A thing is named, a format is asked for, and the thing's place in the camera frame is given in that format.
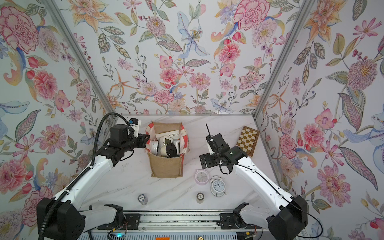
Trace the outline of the wooden chessboard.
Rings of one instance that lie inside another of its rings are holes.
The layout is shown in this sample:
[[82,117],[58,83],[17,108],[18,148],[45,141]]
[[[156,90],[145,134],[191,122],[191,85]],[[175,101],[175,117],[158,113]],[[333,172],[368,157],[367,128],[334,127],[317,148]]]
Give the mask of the wooden chessboard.
[[243,126],[237,141],[237,146],[240,147],[249,157],[253,157],[259,135],[260,131]]

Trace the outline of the burlap canvas bag red trim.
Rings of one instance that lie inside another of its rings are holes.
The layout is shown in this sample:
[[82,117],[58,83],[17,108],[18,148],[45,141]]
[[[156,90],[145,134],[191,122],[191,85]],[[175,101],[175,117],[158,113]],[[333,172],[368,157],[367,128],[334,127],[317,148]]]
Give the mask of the burlap canvas bag red trim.
[[[158,154],[155,156],[150,151],[150,141],[158,141],[156,134],[170,131],[180,131],[180,155],[176,158],[163,158],[160,156],[160,146]],[[189,138],[182,123],[167,124],[152,122],[146,128],[146,134],[150,136],[150,140],[146,143],[146,151],[150,160],[152,177],[154,178],[179,178],[183,176],[183,161],[185,154],[189,151]]]

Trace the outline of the small beige cylinder clock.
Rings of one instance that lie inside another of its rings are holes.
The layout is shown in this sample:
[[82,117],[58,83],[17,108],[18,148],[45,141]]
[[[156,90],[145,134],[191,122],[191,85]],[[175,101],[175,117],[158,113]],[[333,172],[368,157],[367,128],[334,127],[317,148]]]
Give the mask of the small beige cylinder clock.
[[201,204],[204,202],[204,199],[205,199],[205,195],[203,193],[197,193],[196,195],[196,201],[197,203]]

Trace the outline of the long white digital clock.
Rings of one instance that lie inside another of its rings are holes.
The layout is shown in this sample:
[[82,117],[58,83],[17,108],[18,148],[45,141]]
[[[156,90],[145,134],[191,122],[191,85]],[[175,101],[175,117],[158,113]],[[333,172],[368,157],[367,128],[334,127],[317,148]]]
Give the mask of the long white digital clock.
[[159,146],[162,147],[162,146],[166,146],[167,144],[172,144],[173,139],[169,136],[162,136],[159,138],[158,142],[159,142]]

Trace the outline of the white twin-bell alarm clock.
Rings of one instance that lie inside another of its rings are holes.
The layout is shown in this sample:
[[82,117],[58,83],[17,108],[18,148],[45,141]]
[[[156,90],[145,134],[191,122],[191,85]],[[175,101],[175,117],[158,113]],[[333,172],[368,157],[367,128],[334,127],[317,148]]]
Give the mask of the white twin-bell alarm clock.
[[213,176],[211,178],[210,191],[217,198],[226,195],[226,184],[221,177]]

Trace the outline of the small white digital clock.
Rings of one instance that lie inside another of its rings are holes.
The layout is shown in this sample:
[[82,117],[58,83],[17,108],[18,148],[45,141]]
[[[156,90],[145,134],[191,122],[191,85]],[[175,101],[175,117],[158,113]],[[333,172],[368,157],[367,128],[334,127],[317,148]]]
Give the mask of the small white digital clock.
[[180,155],[180,143],[181,143],[180,139],[173,140],[173,144],[176,147],[177,155]]

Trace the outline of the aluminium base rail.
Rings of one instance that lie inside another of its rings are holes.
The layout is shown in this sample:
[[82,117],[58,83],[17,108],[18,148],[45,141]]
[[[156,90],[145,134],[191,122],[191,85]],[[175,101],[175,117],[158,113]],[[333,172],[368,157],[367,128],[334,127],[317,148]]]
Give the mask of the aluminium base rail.
[[234,211],[125,211],[121,226],[104,224],[81,240],[284,240],[283,234]]

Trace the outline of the blue twin-bell clock front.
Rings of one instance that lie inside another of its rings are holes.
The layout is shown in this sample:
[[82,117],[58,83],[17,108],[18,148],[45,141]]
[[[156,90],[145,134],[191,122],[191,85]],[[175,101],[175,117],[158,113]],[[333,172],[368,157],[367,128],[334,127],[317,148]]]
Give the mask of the blue twin-bell clock front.
[[178,149],[173,144],[166,144],[160,148],[160,156],[163,158],[176,158],[179,156]]

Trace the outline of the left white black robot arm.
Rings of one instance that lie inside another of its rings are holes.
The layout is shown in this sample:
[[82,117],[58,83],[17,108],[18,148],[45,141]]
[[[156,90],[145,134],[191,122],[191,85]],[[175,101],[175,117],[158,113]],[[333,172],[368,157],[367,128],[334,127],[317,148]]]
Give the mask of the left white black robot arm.
[[43,198],[37,205],[39,239],[76,240],[83,233],[102,225],[122,227],[126,222],[124,209],[106,204],[98,209],[82,211],[81,206],[103,176],[120,161],[126,152],[144,149],[150,136],[139,133],[139,124],[115,125],[110,138],[98,147],[89,165],[63,190],[52,198]]

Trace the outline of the small grey mini clock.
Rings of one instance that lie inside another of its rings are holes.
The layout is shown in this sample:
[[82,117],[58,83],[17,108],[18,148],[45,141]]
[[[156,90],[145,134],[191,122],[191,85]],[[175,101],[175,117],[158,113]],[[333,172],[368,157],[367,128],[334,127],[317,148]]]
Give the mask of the small grey mini clock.
[[146,197],[146,195],[144,194],[140,194],[138,196],[138,202],[141,204],[141,205],[147,205],[148,204],[148,198]]

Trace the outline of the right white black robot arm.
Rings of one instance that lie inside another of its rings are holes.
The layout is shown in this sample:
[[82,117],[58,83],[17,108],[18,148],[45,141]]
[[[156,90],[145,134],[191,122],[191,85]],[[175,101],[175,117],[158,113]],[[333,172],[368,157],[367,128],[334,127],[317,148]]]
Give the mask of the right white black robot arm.
[[268,229],[277,240],[293,240],[308,224],[307,202],[293,197],[268,178],[240,147],[230,147],[221,134],[206,136],[209,152],[200,155],[203,169],[226,167],[253,189],[267,205],[265,209],[243,203],[233,210],[238,227],[255,225]]

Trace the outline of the white round alarm clock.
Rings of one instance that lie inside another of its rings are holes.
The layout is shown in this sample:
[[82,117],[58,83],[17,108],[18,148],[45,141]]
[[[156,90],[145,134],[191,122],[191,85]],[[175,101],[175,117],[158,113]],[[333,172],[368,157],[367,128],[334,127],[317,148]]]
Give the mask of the white round alarm clock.
[[156,156],[158,154],[158,149],[159,149],[159,142],[158,141],[150,141],[151,154]]

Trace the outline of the pink round alarm clock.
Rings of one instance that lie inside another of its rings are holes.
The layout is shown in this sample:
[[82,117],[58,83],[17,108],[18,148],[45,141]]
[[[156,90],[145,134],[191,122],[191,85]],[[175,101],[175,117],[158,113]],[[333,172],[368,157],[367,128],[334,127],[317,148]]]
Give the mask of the pink round alarm clock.
[[210,180],[210,175],[207,171],[205,170],[197,170],[195,173],[195,182],[198,185],[206,185]]

